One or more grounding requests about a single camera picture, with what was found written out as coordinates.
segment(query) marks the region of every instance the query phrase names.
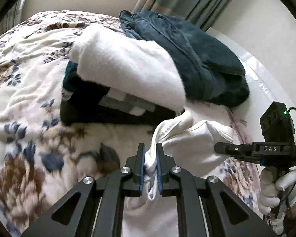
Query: metal bolt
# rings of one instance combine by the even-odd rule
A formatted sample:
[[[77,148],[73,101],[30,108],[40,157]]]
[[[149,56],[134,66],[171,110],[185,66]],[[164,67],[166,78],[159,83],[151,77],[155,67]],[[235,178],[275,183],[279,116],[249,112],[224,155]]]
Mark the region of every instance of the metal bolt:
[[[83,182],[86,184],[92,183],[93,182],[93,178],[90,176],[87,176],[83,179]]]
[[[174,166],[173,168],[171,168],[173,173],[180,173],[181,172],[181,168],[179,166]]]
[[[214,176],[214,175],[211,175],[208,177],[208,180],[211,182],[211,183],[217,183],[218,182],[218,177]]]
[[[121,172],[122,172],[123,174],[127,174],[127,173],[130,172],[130,168],[127,167],[127,166],[121,167]]]

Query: white fleece garment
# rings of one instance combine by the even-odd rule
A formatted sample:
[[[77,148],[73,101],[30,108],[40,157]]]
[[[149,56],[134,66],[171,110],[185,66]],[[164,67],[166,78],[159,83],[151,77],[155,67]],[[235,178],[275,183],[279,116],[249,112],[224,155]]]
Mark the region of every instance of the white fleece garment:
[[[99,24],[87,27],[73,44],[77,74],[174,111],[186,102],[175,64],[155,41],[136,40]]]
[[[228,158],[214,152],[214,145],[219,141],[239,144],[232,128],[208,120],[193,125],[189,111],[159,124],[151,148],[145,154],[143,195],[125,198],[123,237],[178,236],[176,197],[159,194],[155,145],[161,142],[164,153],[172,156],[177,166],[202,177]]]

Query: floral blanket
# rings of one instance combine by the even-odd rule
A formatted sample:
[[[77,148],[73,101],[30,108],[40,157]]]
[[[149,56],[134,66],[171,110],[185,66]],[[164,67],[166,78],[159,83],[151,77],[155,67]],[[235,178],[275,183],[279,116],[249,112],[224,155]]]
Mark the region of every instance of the floral blanket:
[[[0,38],[0,220],[21,233],[85,176],[107,176],[148,148],[150,126],[60,122],[68,52],[89,24],[123,33],[119,19],[78,11],[40,12]],[[230,125],[238,129],[230,113]],[[228,159],[216,174],[257,210],[255,165]]]

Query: gloved hand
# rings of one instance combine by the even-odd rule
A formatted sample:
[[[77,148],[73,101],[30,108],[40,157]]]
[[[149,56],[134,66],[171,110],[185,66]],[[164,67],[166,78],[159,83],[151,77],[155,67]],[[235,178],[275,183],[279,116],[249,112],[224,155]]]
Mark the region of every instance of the gloved hand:
[[[279,191],[285,191],[291,187],[296,180],[296,170],[290,170],[287,174],[280,177],[276,183],[273,183],[274,178],[272,172],[274,167],[266,167],[261,172],[261,193],[258,202],[259,210],[262,214],[270,213],[271,208],[279,205],[280,199],[277,197]],[[296,185],[288,197],[289,204],[293,206],[296,202]]]

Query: black folded garment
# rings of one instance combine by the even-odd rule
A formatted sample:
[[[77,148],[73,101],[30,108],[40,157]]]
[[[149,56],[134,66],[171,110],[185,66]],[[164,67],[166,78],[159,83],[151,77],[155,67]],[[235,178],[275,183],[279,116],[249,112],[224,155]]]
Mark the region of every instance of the black folded garment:
[[[157,126],[176,116],[175,111],[133,95],[125,94],[123,100],[113,98],[111,88],[83,81],[77,75],[77,66],[69,61],[62,85],[60,118],[65,125],[94,122]]]
[[[155,41],[172,57],[189,100],[235,107],[249,96],[245,69],[237,56],[195,25],[154,11],[121,11],[130,38]]]

